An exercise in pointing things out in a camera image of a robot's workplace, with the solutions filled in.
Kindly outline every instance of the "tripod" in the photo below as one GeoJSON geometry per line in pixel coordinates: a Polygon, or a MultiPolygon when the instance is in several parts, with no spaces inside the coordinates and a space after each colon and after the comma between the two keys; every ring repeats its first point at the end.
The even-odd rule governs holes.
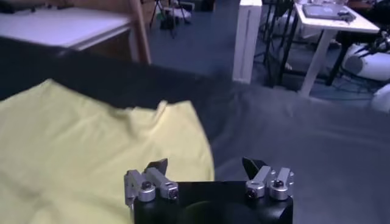
{"type": "MultiPolygon", "coordinates": [[[[163,9],[163,7],[160,5],[160,0],[155,0],[156,2],[156,5],[154,6],[154,9],[153,9],[153,14],[152,14],[152,18],[151,18],[151,21],[149,23],[149,28],[151,29],[152,28],[152,25],[153,25],[153,20],[154,20],[154,16],[156,14],[156,10],[157,10],[157,7],[158,9],[160,10],[161,12],[161,15],[163,17],[163,20],[164,21],[168,21],[168,16],[165,15],[165,10],[163,9]]],[[[180,8],[180,11],[182,12],[182,16],[183,16],[183,19],[184,19],[184,23],[185,24],[191,24],[186,18],[185,18],[185,15],[184,15],[184,9],[182,7],[182,3],[181,3],[181,0],[177,0],[177,3],[179,5],[179,8],[180,8]]],[[[168,5],[169,7],[171,7],[171,0],[168,0],[168,5]]],[[[171,33],[171,36],[172,38],[175,38],[175,33],[173,32],[174,30],[174,27],[175,27],[175,14],[174,14],[174,8],[172,8],[172,28],[169,28],[169,31],[171,33]]]]}

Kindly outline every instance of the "metal bracket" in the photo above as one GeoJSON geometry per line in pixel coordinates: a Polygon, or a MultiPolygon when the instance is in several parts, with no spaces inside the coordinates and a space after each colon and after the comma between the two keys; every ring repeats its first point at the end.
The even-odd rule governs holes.
{"type": "Polygon", "coordinates": [[[124,175],[124,189],[127,206],[131,206],[135,198],[145,202],[155,198],[155,186],[137,170],[129,170],[124,175]]]}
{"type": "Polygon", "coordinates": [[[269,177],[271,176],[271,167],[262,166],[256,176],[245,183],[246,196],[249,199],[264,197],[265,189],[269,177]]]}
{"type": "Polygon", "coordinates": [[[147,168],[144,176],[159,188],[161,197],[169,200],[176,200],[179,196],[179,185],[176,182],[167,179],[156,168],[147,168]]]}
{"type": "Polygon", "coordinates": [[[278,177],[270,182],[269,196],[283,201],[293,196],[294,173],[289,168],[281,168],[278,177]]]}

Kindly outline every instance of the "white equipment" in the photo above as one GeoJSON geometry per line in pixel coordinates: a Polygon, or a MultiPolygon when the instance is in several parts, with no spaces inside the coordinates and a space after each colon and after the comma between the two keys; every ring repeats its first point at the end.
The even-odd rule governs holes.
{"type": "Polygon", "coordinates": [[[375,110],[390,113],[390,84],[379,89],[370,104],[375,110]]]}
{"type": "Polygon", "coordinates": [[[367,79],[390,80],[390,54],[376,53],[359,58],[367,53],[367,51],[361,51],[355,54],[362,47],[364,46],[353,44],[346,54],[342,67],[352,74],[367,79]]]}
{"type": "MultiPolygon", "coordinates": [[[[390,35],[387,32],[381,35],[382,38],[365,45],[364,49],[351,46],[342,64],[344,69],[367,79],[390,81],[390,35]]],[[[390,113],[390,84],[379,89],[370,104],[375,110],[390,113]]]]}

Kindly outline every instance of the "wooden frame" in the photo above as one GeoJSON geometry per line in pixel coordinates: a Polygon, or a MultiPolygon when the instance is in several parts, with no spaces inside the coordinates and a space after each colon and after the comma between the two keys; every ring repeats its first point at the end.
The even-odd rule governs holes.
{"type": "Polygon", "coordinates": [[[114,56],[115,54],[121,54],[125,57],[129,55],[137,55],[137,59],[141,63],[151,64],[151,53],[149,49],[149,43],[147,41],[146,29],[144,25],[144,18],[141,8],[140,0],[47,0],[47,3],[53,5],[73,5],[79,8],[105,10],[117,13],[128,14],[132,19],[132,29],[134,32],[134,40],[128,38],[119,37],[117,40],[110,40],[106,43],[98,44],[91,47],[91,51],[104,55],[114,56]],[[128,46],[129,41],[136,42],[137,49],[130,49],[127,47],[128,52],[123,51],[123,46],[128,46]]]}

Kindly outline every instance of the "white post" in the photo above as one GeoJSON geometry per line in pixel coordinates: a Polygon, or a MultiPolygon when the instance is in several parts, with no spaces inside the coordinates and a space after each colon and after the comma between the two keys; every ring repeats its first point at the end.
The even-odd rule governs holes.
{"type": "Polygon", "coordinates": [[[250,83],[260,26],[261,0],[241,0],[238,9],[233,80],[250,83]]]}

